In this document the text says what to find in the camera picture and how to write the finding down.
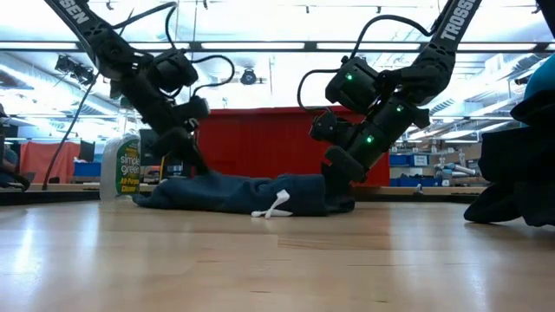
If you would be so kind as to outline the person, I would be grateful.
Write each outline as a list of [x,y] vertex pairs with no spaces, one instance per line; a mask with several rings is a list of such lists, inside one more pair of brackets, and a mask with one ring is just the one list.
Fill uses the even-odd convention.
[[18,156],[8,145],[3,146],[3,159],[0,163],[0,168],[8,172],[17,173]]

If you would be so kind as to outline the shelf with blue bins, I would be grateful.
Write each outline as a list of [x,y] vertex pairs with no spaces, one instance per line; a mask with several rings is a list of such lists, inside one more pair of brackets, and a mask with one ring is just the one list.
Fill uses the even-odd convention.
[[389,155],[389,185],[393,187],[451,186],[454,183],[453,179],[458,178],[438,177],[434,169],[436,164],[454,163],[447,162],[449,154],[454,154],[453,148],[449,148],[448,153],[391,153]]

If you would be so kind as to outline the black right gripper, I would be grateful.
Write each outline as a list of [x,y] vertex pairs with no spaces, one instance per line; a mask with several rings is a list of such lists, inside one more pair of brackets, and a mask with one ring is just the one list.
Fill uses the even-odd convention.
[[324,155],[329,164],[323,164],[326,205],[330,209],[354,209],[350,181],[364,182],[366,172],[411,125],[428,127],[429,110],[392,95],[356,127],[347,152],[340,146],[330,146]]

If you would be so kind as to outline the blue bin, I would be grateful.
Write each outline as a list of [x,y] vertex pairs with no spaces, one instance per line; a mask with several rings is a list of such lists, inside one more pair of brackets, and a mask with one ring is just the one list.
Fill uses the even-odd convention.
[[95,178],[101,176],[101,163],[83,163],[75,162],[74,176],[75,177],[85,177],[85,178]]

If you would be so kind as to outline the navy blue garment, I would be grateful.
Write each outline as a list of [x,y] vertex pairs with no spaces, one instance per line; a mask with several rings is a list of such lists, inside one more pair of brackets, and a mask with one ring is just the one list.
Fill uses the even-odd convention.
[[356,201],[329,194],[321,174],[285,174],[274,179],[209,172],[170,178],[148,195],[132,196],[143,208],[211,211],[265,217],[323,217],[349,213]]

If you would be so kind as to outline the red fabric partition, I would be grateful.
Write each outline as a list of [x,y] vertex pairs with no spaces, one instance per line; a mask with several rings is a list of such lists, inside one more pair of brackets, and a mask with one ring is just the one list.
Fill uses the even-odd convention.
[[[20,172],[33,172],[35,177],[32,182],[42,184],[57,147],[58,144],[36,143],[33,141],[22,144],[19,160]],[[59,178],[61,184],[68,183],[69,178],[74,175],[74,159],[79,155],[80,151],[80,144],[65,142],[49,176],[51,178]]]

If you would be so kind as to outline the wooden workbench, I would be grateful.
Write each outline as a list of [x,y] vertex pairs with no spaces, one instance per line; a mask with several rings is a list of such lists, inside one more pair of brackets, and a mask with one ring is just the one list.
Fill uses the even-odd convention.
[[[453,194],[480,194],[486,190],[484,186],[462,186],[462,187],[423,187],[424,195],[443,196]],[[417,193],[415,186],[411,187],[379,187],[375,189],[376,194],[383,195],[414,195]]]

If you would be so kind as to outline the black garment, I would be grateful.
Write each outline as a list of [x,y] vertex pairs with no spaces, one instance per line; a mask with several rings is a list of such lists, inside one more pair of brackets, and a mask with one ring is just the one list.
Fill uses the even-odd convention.
[[490,185],[463,218],[555,226],[555,90],[532,95],[511,116],[525,125],[483,135],[479,168]]

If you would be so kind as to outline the red plastic laundry basket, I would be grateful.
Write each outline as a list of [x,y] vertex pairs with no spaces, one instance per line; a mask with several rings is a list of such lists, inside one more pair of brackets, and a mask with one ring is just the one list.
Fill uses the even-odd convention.
[[309,135],[315,116],[298,107],[215,109],[200,122],[199,147],[208,166],[224,174],[320,173],[328,144]]

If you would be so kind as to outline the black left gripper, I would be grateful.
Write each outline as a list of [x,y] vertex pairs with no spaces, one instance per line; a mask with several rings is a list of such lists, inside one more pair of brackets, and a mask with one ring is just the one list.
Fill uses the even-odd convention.
[[185,104],[175,105],[174,100],[163,95],[143,76],[122,76],[119,85],[122,95],[140,114],[142,122],[160,135],[152,145],[156,156],[170,153],[194,168],[197,174],[210,172],[201,151],[195,145],[193,135],[189,133],[199,124],[199,120],[187,118],[183,114]]

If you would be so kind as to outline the beige wooden table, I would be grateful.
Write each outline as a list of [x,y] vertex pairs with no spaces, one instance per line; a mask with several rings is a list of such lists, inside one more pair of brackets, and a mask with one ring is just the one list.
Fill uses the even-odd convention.
[[[157,185],[141,184],[141,192],[151,192]],[[86,183],[86,184],[48,184],[46,192],[97,192],[100,190],[99,183]],[[2,188],[0,192],[21,192],[19,185],[14,187]],[[42,192],[42,184],[31,184],[26,192]]]

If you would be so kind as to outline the black monitor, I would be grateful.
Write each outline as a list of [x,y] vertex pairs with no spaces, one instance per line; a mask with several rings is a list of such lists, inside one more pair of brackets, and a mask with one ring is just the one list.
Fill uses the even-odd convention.
[[142,166],[158,166],[160,158],[153,152],[153,144],[157,140],[158,135],[152,129],[140,130],[140,164]]

